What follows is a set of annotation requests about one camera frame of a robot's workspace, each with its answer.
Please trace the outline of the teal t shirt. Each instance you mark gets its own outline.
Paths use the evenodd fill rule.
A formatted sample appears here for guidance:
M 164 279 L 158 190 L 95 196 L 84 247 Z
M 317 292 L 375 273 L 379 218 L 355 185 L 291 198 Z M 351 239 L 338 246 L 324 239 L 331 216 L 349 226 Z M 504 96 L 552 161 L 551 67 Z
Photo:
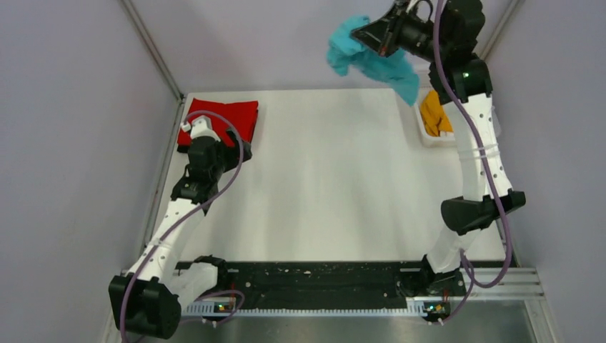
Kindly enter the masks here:
M 344 20 L 328 39 L 326 60 L 339 76 L 351 67 L 367 78 L 389 86 L 406 104 L 412 106 L 420 90 L 420 78 L 403 50 L 381 57 L 351 37 L 351 32 L 370 23 L 368 16 L 351 16 Z

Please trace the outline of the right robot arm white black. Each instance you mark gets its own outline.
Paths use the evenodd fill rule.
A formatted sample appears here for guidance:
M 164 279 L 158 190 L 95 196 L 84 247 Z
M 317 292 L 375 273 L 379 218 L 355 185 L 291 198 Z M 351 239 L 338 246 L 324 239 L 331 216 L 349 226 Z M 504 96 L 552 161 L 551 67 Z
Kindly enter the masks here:
M 351 36 L 379 56 L 403 49 L 429 62 L 429 80 L 453 128 L 462 170 L 462 195 L 444 200 L 444 222 L 434 246 L 423 256 L 417 290 L 439 294 L 459 269 L 464 252 L 495 220 L 525 205 L 502 164 L 492 112 L 492 82 L 475 53 L 485 25 L 480 1 L 439 1 L 426 19 L 417 1 L 395 1 L 378 20 Z

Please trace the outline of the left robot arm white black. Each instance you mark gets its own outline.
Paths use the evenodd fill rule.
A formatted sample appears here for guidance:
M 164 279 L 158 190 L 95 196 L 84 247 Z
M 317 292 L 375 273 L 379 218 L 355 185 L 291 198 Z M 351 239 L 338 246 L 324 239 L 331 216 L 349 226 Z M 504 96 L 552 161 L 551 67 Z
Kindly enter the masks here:
M 192 233 L 226 191 L 219 187 L 222 175 L 238 174 L 252 157 L 249 142 L 237 130 L 228 129 L 227 135 L 234 146 L 209 129 L 192 130 L 189 162 L 172 187 L 161 224 L 128 272 L 110 281 L 111 308 L 123 342 L 129 334 L 170 338 L 183 308 L 206 291 L 217 296 L 228 289 L 229 276 L 221 271 L 219 259 L 195 262 L 182 275 L 175 274 Z

